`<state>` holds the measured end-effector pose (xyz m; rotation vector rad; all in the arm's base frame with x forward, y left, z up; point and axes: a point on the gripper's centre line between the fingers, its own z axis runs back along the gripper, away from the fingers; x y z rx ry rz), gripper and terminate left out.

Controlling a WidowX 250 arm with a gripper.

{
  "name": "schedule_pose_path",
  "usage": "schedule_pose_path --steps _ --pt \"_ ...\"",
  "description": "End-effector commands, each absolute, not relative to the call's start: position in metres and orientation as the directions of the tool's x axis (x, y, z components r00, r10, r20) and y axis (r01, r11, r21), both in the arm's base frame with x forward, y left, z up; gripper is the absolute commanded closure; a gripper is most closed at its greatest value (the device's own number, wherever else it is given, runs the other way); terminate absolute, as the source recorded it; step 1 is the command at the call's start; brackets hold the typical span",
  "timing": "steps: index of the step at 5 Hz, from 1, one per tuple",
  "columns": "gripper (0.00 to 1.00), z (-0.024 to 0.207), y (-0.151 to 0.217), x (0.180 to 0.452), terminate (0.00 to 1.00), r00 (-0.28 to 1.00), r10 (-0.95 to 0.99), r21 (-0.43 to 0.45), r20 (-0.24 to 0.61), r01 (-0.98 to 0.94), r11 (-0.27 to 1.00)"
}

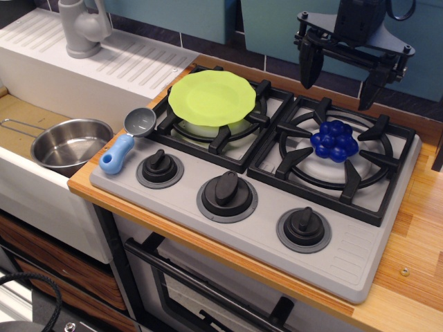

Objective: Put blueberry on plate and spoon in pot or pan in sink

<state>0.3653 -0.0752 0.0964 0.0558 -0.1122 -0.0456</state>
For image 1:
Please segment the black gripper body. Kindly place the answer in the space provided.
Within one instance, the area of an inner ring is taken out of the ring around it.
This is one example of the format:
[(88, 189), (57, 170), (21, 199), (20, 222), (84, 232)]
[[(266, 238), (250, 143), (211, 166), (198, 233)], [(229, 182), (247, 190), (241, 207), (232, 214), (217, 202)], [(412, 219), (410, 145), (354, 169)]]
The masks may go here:
[(406, 13), (396, 15), (392, 1), (341, 1), (335, 15), (302, 11), (297, 16), (300, 26), (294, 44), (300, 53), (300, 43), (306, 37), (323, 49), (324, 57), (367, 72), (377, 66), (389, 66), (392, 82), (399, 82), (415, 49), (392, 35), (386, 29), (384, 19), (405, 21), (415, 9), (416, 2), (413, 1)]

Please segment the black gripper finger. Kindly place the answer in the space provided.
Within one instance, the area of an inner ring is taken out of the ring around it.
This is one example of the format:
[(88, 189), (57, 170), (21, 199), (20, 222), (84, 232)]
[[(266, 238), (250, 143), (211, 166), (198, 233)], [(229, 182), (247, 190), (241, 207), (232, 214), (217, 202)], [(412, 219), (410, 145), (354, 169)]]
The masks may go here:
[(359, 111), (367, 111), (373, 105), (381, 89), (392, 82), (391, 76), (392, 68), (389, 66), (377, 66), (369, 70), (361, 88)]
[(299, 65), (300, 81), (306, 89), (316, 83), (323, 69), (323, 62), (323, 49), (304, 37), (300, 43)]

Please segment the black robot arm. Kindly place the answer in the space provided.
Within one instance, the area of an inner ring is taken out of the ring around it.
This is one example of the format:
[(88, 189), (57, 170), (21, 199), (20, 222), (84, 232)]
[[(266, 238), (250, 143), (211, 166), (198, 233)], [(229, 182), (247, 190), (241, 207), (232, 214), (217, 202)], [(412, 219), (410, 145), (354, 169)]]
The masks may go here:
[(359, 110), (366, 111), (380, 91), (405, 75), (408, 59), (415, 49), (392, 35), (384, 25), (391, 17), (404, 21), (415, 12), (394, 15), (391, 1), (341, 1), (335, 15), (299, 12), (294, 36), (299, 50), (300, 82), (310, 89), (319, 78), (325, 57), (368, 72), (360, 92)]

